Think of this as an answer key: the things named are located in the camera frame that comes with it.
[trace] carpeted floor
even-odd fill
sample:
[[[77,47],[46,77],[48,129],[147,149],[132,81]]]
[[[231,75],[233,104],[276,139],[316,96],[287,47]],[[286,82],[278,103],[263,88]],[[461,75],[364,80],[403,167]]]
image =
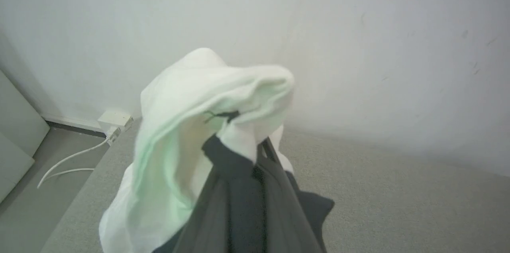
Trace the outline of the carpeted floor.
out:
[[[101,253],[98,225],[133,160],[139,122],[101,159],[43,253]],[[303,190],[336,202],[329,253],[508,252],[510,178],[395,157],[384,150],[286,130],[281,148]]]
[[[0,252],[40,252],[91,171],[54,177],[40,189],[37,189],[38,182],[56,162],[102,141],[102,137],[51,128],[33,157],[35,164],[0,204]],[[79,155],[62,164],[55,173],[73,168],[93,168],[107,149],[108,145],[104,145]]]

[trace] white wall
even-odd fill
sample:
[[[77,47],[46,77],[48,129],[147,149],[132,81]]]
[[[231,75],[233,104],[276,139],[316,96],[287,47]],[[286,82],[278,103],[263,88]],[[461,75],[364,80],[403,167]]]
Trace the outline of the white wall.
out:
[[[510,0],[0,0],[0,66],[43,115],[139,115],[198,47],[296,76],[288,124],[510,175]]]

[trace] cable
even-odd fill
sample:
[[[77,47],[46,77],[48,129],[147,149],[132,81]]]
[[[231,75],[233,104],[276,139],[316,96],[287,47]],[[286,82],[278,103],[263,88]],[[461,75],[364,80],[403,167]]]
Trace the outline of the cable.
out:
[[[70,160],[71,158],[73,157],[76,157],[78,155],[81,155],[82,153],[87,153],[91,150],[94,150],[100,146],[102,146],[103,144],[106,144],[108,141],[110,140],[110,137],[106,137],[106,139],[104,139],[100,144],[96,145],[96,146],[93,146],[91,148],[88,148],[86,150],[82,150],[78,153],[74,153],[73,155],[70,155],[68,157],[66,157],[65,159],[62,159],[61,161],[57,162],[54,166],[52,166],[48,171],[46,171],[46,173],[44,173],[43,177],[41,178],[41,181],[39,182],[39,184],[37,184],[37,188],[39,188],[41,186],[41,184],[43,182],[45,182],[46,180],[52,178],[52,177],[56,177],[58,175],[63,175],[64,173],[72,173],[74,171],[80,171],[80,170],[94,170],[93,168],[78,168],[78,169],[71,169],[71,170],[66,170],[66,171],[62,171],[61,173],[56,173],[54,175],[51,175],[49,176],[48,178],[46,178],[52,171],[53,169],[55,169],[57,166],[59,166],[60,164],[64,163],[65,161],[67,160]]]
[[[60,173],[55,173],[54,175],[50,175],[49,177],[46,177],[46,180],[49,180],[50,178],[52,177],[57,177],[59,175],[63,175],[64,173],[74,173],[75,171],[85,171],[85,170],[90,170],[90,171],[94,171],[93,168],[76,168],[76,169],[69,169],[69,170],[64,170],[64,171],[61,171]]]

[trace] white cloth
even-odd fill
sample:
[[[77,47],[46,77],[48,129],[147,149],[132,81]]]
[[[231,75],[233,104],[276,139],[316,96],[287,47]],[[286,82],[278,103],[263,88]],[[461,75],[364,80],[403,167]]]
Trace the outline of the white cloth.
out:
[[[105,253],[149,253],[189,219],[211,170],[201,147],[217,133],[230,150],[255,163],[257,144],[278,151],[294,79],[276,65],[228,67],[210,49],[197,49],[158,75],[141,94],[143,121],[135,157],[100,221]],[[218,114],[239,111],[227,123]]]

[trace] black bag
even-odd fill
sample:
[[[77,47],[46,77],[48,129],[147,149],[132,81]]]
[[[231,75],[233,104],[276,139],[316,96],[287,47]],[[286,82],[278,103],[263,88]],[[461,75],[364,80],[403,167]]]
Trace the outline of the black bag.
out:
[[[173,253],[237,253],[236,244],[240,243],[244,245],[242,253],[325,253],[269,138],[258,146],[257,155],[251,175],[235,179],[225,177],[224,169],[213,162]],[[253,190],[244,194],[251,200],[236,201],[231,195],[236,188]],[[250,207],[240,217],[247,222],[239,222],[235,220],[239,215],[233,214],[238,209],[236,202],[260,204],[260,208]]]

